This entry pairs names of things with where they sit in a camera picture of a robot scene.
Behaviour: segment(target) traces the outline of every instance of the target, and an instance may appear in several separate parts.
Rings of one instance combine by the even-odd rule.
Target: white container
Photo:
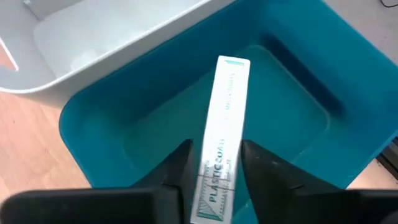
[[[233,1],[1,0],[0,42],[16,70],[0,65],[0,91],[61,108]]]

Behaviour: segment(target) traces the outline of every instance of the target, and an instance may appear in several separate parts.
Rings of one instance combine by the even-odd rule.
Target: wooden floor
[[[89,187],[60,138],[59,114],[0,93],[0,201],[23,190]]]
[[[348,188],[398,190],[398,181],[377,160],[373,160]]]

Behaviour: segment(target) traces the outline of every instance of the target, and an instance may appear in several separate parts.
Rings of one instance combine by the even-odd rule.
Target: white label strip
[[[219,56],[191,222],[231,223],[250,61]]]

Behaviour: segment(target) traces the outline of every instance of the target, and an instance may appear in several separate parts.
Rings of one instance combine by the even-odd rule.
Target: teal plastic bin
[[[62,138],[93,187],[183,140],[198,162],[219,55],[251,61],[244,139],[345,188],[396,135],[398,69],[319,0],[236,0],[77,93]],[[234,222],[256,220],[242,170]]]

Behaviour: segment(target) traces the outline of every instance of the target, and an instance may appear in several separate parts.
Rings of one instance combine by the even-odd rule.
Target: bin bottom
[[[263,46],[250,45],[234,56],[251,61],[243,138],[293,161],[325,133],[328,112]],[[185,139],[194,139],[198,165],[214,73],[208,72],[124,133],[125,153],[142,176]],[[247,207],[248,198],[239,168],[234,213]]]

